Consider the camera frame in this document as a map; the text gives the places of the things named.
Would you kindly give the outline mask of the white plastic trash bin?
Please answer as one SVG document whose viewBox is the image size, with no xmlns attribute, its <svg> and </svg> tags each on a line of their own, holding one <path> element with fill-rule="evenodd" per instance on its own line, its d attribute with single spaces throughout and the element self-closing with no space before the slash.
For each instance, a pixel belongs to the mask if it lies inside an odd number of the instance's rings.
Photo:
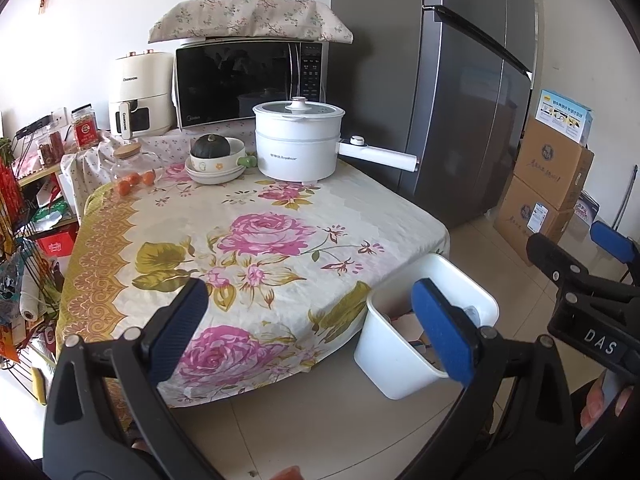
<svg viewBox="0 0 640 480">
<path fill-rule="evenodd" d="M 462 307 L 477 325 L 493 326 L 498 302 L 446 258 L 428 254 L 407 264 L 369 292 L 354 359 L 384 396 L 400 400 L 448 375 L 412 313 L 411 289 L 421 278 L 432 280 L 450 304 Z"/>
</svg>

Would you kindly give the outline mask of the lower cardboard box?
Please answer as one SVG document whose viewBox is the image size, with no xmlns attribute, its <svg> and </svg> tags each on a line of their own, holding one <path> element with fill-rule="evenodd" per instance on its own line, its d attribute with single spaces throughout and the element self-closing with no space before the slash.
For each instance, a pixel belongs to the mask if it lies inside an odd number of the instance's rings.
<svg viewBox="0 0 640 480">
<path fill-rule="evenodd" d="M 573 216 L 573 209 L 556 210 L 518 177 L 513 177 L 494 227 L 514 252 L 531 266 L 526 252 L 529 237 L 541 233 L 557 243 Z"/>
</svg>

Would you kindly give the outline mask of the cardboard box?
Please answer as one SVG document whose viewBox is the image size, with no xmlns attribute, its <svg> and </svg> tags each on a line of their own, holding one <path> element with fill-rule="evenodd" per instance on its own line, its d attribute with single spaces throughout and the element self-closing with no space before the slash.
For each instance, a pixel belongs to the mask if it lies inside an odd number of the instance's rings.
<svg viewBox="0 0 640 480">
<path fill-rule="evenodd" d="M 557 243 L 573 216 L 573 209 L 556 210 L 518 177 L 513 177 L 494 227 L 514 252 L 531 266 L 526 252 L 529 237 L 541 233 Z"/>
<path fill-rule="evenodd" d="M 573 209 L 594 154 L 567 136 L 531 119 L 521 142 L 514 176 L 554 209 Z"/>
</svg>

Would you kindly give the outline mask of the upper cardboard box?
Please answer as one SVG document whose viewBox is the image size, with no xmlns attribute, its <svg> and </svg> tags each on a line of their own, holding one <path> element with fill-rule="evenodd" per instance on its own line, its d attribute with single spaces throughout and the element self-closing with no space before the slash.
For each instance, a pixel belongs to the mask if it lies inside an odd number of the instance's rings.
<svg viewBox="0 0 640 480">
<path fill-rule="evenodd" d="M 567 136 L 531 119 L 521 142 L 514 176 L 554 209 L 573 209 L 594 154 Z"/>
</svg>

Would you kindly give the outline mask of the blue white box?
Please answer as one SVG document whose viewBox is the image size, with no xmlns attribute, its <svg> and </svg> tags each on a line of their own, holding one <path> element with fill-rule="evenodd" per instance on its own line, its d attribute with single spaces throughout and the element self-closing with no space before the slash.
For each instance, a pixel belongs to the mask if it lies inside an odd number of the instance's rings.
<svg viewBox="0 0 640 480">
<path fill-rule="evenodd" d="M 535 119 L 584 148 L 592 126 L 592 110 L 559 93 L 542 90 Z"/>
</svg>

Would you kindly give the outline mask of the floral tablecloth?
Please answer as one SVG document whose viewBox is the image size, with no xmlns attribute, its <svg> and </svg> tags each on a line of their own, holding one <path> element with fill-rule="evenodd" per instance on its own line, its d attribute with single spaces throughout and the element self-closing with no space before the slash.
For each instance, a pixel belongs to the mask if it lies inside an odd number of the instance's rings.
<svg viewBox="0 0 640 480">
<path fill-rule="evenodd" d="M 207 311 L 160 384 L 190 408 L 311 370 L 360 331 L 373 286 L 449 247 L 442 222 L 347 164 L 316 184 L 248 170 L 205 185 L 173 166 L 89 197 L 56 336 L 114 339 L 198 278 Z"/>
</svg>

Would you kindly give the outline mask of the small orange tangerine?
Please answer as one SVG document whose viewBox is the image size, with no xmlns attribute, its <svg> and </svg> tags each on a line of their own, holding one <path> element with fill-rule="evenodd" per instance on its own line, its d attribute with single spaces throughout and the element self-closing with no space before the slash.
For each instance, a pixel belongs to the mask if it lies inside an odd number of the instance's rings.
<svg viewBox="0 0 640 480">
<path fill-rule="evenodd" d="M 131 184 L 126 179 L 120 179 L 115 182 L 115 188 L 120 196 L 127 196 L 131 192 Z"/>
</svg>

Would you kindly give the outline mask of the glass jar with wooden lid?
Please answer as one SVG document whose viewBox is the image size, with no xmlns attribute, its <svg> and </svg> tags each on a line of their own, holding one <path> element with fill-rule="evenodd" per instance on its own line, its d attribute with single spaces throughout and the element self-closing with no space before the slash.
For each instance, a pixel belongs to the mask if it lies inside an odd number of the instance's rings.
<svg viewBox="0 0 640 480">
<path fill-rule="evenodd" d="M 114 182 L 126 179 L 128 174 L 137 172 L 142 177 L 145 171 L 153 170 L 155 177 L 162 169 L 162 161 L 157 154 L 148 152 L 141 143 L 132 142 L 121 145 L 114 151 L 115 162 L 111 169 Z"/>
</svg>

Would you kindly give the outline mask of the green ceramic cup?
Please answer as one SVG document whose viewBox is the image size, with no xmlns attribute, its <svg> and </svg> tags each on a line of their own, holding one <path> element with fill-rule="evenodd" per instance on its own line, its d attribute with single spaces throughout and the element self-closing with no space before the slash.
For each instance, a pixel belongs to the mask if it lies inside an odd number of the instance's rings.
<svg viewBox="0 0 640 480">
<path fill-rule="evenodd" d="M 238 158 L 236 164 L 244 168 L 255 168 L 257 166 L 257 159 L 253 155 L 243 156 Z"/>
</svg>

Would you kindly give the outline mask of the green kabocha squash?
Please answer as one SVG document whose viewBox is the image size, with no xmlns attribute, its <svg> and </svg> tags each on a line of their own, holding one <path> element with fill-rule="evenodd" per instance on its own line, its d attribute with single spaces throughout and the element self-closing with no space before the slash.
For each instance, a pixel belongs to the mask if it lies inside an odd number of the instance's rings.
<svg viewBox="0 0 640 480">
<path fill-rule="evenodd" d="M 231 154 L 231 145 L 224 136 L 204 134 L 194 141 L 191 155 L 196 158 L 212 159 L 226 157 Z"/>
</svg>

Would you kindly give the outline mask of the white air fryer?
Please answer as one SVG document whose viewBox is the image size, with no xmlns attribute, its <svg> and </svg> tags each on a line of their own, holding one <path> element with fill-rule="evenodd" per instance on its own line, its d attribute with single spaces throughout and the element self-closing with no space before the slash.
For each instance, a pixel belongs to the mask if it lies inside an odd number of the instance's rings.
<svg viewBox="0 0 640 480">
<path fill-rule="evenodd" d="M 132 140 L 169 131 L 176 122 L 173 74 L 172 53 L 147 50 L 118 58 L 110 79 L 111 134 Z"/>
</svg>

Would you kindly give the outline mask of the red label spice jar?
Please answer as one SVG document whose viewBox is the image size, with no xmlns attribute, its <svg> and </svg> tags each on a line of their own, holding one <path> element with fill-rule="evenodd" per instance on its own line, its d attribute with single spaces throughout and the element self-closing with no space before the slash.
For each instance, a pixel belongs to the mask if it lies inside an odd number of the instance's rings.
<svg viewBox="0 0 640 480">
<path fill-rule="evenodd" d="M 91 104 L 72 110 L 72 129 L 80 150 L 92 148 L 101 142 L 96 114 Z"/>
</svg>

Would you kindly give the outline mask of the white electric cooking pot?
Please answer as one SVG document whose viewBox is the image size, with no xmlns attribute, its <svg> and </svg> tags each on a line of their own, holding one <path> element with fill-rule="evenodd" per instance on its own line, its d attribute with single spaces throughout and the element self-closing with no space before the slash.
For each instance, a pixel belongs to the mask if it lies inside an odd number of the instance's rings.
<svg viewBox="0 0 640 480">
<path fill-rule="evenodd" d="M 342 138 L 345 111 L 303 96 L 253 107 L 257 166 L 267 177 L 314 183 L 334 174 L 337 159 L 353 159 L 415 172 L 416 156 L 367 144 L 363 136 Z"/>
</svg>

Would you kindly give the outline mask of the grey refrigerator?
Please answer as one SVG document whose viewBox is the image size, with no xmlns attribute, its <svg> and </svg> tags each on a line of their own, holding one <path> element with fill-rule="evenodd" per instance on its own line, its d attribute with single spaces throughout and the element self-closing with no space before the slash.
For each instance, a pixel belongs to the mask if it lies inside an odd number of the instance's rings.
<svg viewBox="0 0 640 480">
<path fill-rule="evenodd" d="M 524 128 L 534 0 L 332 0 L 352 31 L 329 50 L 326 98 L 344 136 L 416 156 L 359 168 L 448 228 L 499 201 Z"/>
</svg>

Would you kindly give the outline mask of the black microwave oven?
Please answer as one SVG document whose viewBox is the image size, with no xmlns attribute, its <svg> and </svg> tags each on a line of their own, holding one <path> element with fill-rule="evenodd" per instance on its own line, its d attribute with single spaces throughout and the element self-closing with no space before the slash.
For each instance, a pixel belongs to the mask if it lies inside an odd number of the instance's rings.
<svg viewBox="0 0 640 480">
<path fill-rule="evenodd" d="M 326 99 L 326 46 L 289 39 L 209 39 L 175 52 L 181 129 L 255 116 L 253 107 L 303 96 Z"/>
</svg>

